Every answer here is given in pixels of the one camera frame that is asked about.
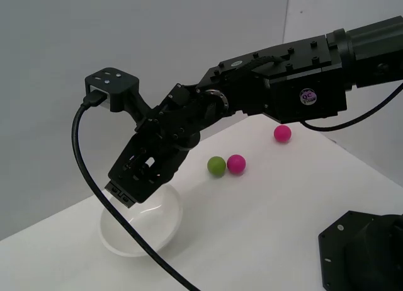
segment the robotic arm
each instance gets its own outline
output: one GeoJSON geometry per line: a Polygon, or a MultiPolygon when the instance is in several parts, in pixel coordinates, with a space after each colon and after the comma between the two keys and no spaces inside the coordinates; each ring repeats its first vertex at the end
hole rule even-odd
{"type": "MultiPolygon", "coordinates": [[[[139,79],[114,68],[86,78],[86,92],[72,124],[79,169],[94,194],[144,251],[188,290],[199,290],[164,261],[102,194],[79,148],[79,122],[91,106],[126,111],[136,134],[108,176],[106,189],[131,207],[148,199],[177,172],[200,141],[200,131],[237,111],[265,114],[280,123],[330,131],[357,123],[385,106],[400,85],[374,109],[329,128],[305,120],[336,116],[347,109],[345,92],[403,79],[403,17],[355,30],[336,30],[220,62],[195,85],[177,84],[155,108],[139,94],[139,79]]],[[[349,211],[319,235],[326,290],[403,290],[403,215],[349,211]]]]}
{"type": "Polygon", "coordinates": [[[114,68],[88,76],[86,92],[108,95],[112,112],[127,111],[136,134],[108,176],[106,189],[131,207],[172,179],[200,131],[237,111],[290,123],[336,116],[346,91],[403,79],[403,17],[351,31],[284,43],[220,62],[196,85],[177,84],[150,108],[139,79],[114,68]]]}

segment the wire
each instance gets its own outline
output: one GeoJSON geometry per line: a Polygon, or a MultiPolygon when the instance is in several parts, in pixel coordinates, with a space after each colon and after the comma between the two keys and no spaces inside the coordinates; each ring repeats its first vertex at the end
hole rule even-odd
{"type": "Polygon", "coordinates": [[[381,103],[379,103],[376,107],[372,108],[370,111],[364,113],[363,115],[352,119],[351,121],[347,121],[345,123],[335,125],[335,126],[330,126],[330,127],[318,127],[318,126],[312,126],[308,124],[305,121],[301,121],[301,124],[305,126],[306,128],[309,128],[311,130],[315,130],[316,132],[333,132],[335,130],[341,130],[346,127],[350,127],[354,124],[357,124],[361,122],[362,120],[365,120],[366,118],[372,116],[374,113],[379,111],[381,108],[383,108],[386,104],[391,102],[401,91],[403,90],[403,83],[393,91],[386,99],[384,99],[381,103]]]}
{"type": "Polygon", "coordinates": [[[71,141],[74,151],[74,157],[76,158],[77,165],[82,173],[82,176],[86,180],[88,186],[93,191],[98,200],[105,206],[105,209],[119,222],[120,225],[131,235],[132,238],[140,245],[141,248],[165,271],[167,271],[173,278],[175,278],[182,286],[190,291],[200,291],[194,285],[192,285],[187,279],[182,277],[174,268],[172,268],[166,261],[164,261],[148,243],[140,236],[140,234],[126,221],[126,219],[119,213],[119,211],[109,202],[104,196],[100,188],[91,177],[84,163],[84,159],[81,155],[79,146],[78,130],[82,115],[90,107],[87,103],[83,103],[78,109],[76,116],[74,117],[72,129],[71,129],[71,141]]]}

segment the circular logo sticker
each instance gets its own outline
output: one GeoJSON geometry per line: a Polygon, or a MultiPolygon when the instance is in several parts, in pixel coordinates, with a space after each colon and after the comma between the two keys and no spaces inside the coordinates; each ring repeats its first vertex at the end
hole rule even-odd
{"type": "Polygon", "coordinates": [[[311,88],[305,88],[301,90],[300,100],[304,105],[312,105],[316,102],[316,94],[315,91],[311,88]]]}
{"type": "Polygon", "coordinates": [[[235,61],[231,66],[238,66],[239,64],[242,64],[242,61],[235,61]]]}

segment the magenta ball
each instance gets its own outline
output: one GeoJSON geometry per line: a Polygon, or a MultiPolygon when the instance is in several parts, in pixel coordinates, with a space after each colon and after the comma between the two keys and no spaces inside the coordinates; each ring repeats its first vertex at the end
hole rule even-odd
{"type": "Polygon", "coordinates": [[[286,125],[279,125],[275,129],[275,139],[280,143],[286,143],[291,138],[291,129],[286,125]]]}
{"type": "Polygon", "coordinates": [[[234,154],[228,158],[227,161],[227,168],[230,173],[233,174],[240,174],[245,170],[246,167],[246,160],[244,157],[234,154]]]}

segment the screw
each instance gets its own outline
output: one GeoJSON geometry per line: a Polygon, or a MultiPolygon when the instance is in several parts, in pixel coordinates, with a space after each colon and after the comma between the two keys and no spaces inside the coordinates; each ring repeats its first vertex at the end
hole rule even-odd
{"type": "Polygon", "coordinates": [[[321,62],[321,60],[319,59],[318,56],[315,56],[315,57],[312,58],[312,63],[313,63],[313,64],[318,64],[318,63],[320,63],[320,62],[321,62]]]}
{"type": "Polygon", "coordinates": [[[386,63],[381,63],[377,66],[377,70],[381,74],[385,74],[386,72],[389,71],[389,65],[386,63]]]}

